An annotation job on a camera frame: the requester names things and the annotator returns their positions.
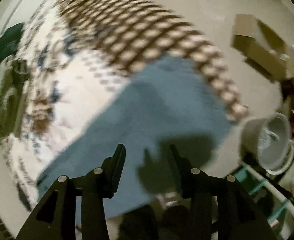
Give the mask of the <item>blue denim jeans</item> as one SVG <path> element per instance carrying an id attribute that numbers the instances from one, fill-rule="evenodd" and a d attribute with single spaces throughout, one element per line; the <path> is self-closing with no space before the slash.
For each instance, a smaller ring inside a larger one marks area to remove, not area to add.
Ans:
<path id="1" fill-rule="evenodd" d="M 85 133 L 41 173 L 39 195 L 44 196 L 60 175 L 74 178 L 99 167 L 123 144 L 126 160 L 118 191 L 105 205 L 107 217 L 120 215 L 174 188 L 167 159 L 170 145 L 201 167 L 231 127 L 223 103 L 193 63 L 165 55 L 135 75 Z"/>

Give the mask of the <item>teal and white rack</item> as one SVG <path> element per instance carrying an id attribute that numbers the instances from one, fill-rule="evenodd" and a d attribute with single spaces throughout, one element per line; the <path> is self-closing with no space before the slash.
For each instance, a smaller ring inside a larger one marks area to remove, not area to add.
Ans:
<path id="1" fill-rule="evenodd" d="M 239 169 L 234 173 L 245 191 L 260 204 L 263 215 L 269 225 L 274 228 L 283 225 L 287 217 L 294 221 L 294 204 L 272 182 L 255 171 L 250 165 L 241 162 Z"/>

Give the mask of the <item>white plastic bucket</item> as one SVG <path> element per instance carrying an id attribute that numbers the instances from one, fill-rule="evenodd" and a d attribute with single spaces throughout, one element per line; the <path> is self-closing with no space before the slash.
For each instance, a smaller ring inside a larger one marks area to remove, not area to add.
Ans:
<path id="1" fill-rule="evenodd" d="M 281 113 L 247 121 L 242 129 L 241 144 L 272 176 L 286 172 L 294 160 L 291 126 Z"/>

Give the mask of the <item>olive green pillow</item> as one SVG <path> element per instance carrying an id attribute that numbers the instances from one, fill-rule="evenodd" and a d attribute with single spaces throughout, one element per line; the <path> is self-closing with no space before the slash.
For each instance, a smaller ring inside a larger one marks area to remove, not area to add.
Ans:
<path id="1" fill-rule="evenodd" d="M 0 138 L 14 130 L 24 83 L 29 77 L 25 60 L 10 55 L 0 64 Z"/>

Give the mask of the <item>open cardboard box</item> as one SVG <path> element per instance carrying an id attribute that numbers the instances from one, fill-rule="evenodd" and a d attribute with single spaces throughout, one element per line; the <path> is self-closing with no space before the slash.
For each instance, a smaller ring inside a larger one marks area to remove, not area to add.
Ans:
<path id="1" fill-rule="evenodd" d="M 294 77 L 292 48 L 254 15 L 236 14 L 231 46 L 277 81 Z"/>

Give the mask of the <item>floral and checkered bed blanket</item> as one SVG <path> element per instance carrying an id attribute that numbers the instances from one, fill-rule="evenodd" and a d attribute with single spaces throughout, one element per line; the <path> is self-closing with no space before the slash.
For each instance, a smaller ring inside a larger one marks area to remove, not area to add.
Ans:
<path id="1" fill-rule="evenodd" d="M 239 122 L 249 110 L 220 50 L 174 12 L 146 0 L 44 0 L 24 26 L 16 59 L 29 79 L 3 140 L 22 202 L 38 200 L 40 174 L 135 74 L 164 54 L 190 60 Z"/>

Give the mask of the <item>dark green cloth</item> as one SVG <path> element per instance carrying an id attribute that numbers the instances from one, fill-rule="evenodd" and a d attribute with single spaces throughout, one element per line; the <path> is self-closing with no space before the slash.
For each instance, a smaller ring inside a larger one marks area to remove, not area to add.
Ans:
<path id="1" fill-rule="evenodd" d="M 0 37 L 0 64 L 10 55 L 15 55 L 23 33 L 24 23 L 8 28 Z"/>

